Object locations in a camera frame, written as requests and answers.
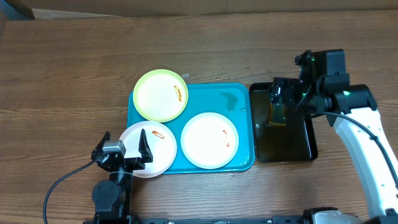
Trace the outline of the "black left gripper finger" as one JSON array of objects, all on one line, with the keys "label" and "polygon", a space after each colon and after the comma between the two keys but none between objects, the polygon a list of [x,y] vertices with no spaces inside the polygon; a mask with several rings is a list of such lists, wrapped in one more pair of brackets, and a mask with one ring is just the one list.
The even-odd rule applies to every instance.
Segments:
[{"label": "black left gripper finger", "polygon": [[141,129],[138,151],[141,154],[141,161],[143,163],[153,162],[153,155],[147,141],[146,131],[144,129]]},{"label": "black left gripper finger", "polygon": [[93,151],[91,152],[92,156],[97,156],[98,154],[103,152],[103,146],[105,144],[106,141],[110,140],[110,132],[107,131],[105,132],[102,140],[97,144],[97,146],[93,149]]}]

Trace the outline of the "yellow-green plate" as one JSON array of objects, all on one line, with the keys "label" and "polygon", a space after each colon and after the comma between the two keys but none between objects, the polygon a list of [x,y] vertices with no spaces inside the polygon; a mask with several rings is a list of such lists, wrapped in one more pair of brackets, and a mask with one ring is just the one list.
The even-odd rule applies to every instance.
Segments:
[{"label": "yellow-green plate", "polygon": [[177,73],[156,69],[138,79],[132,93],[137,112],[149,121],[164,123],[182,114],[188,103],[188,87]]}]

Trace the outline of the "yellow green sponge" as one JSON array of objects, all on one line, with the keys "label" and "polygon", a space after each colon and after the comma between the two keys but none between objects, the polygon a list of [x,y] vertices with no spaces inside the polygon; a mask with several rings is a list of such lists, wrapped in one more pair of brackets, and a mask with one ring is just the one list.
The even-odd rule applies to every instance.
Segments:
[{"label": "yellow green sponge", "polygon": [[282,103],[271,104],[269,108],[269,125],[285,126],[285,106]]}]

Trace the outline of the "white plate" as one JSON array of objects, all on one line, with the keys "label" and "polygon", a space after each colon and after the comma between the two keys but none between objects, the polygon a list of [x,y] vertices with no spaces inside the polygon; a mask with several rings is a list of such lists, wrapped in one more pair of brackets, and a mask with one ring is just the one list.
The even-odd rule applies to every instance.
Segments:
[{"label": "white plate", "polygon": [[232,161],[239,147],[235,125],[213,112],[201,113],[184,126],[180,145],[184,156],[202,169],[218,169]]}]

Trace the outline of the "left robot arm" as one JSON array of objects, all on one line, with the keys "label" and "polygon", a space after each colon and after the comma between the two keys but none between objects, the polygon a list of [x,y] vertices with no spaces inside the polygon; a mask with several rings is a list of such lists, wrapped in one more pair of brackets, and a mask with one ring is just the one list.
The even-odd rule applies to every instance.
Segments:
[{"label": "left robot arm", "polygon": [[153,161],[146,132],[141,130],[136,149],[138,157],[125,158],[126,148],[121,140],[110,141],[107,132],[91,153],[98,167],[109,172],[109,179],[98,182],[92,191],[95,204],[93,223],[140,223],[130,214],[133,172],[143,170]]}]

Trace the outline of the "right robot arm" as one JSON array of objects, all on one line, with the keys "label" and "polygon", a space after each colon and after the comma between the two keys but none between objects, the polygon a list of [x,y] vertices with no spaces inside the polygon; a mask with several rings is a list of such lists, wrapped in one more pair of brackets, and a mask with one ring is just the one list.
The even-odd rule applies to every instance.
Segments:
[{"label": "right robot arm", "polygon": [[295,56],[298,78],[277,77],[269,90],[269,124],[284,125],[287,109],[307,117],[326,116],[346,146],[359,176],[367,223],[397,223],[397,158],[382,127],[370,89],[351,85],[342,49]]}]

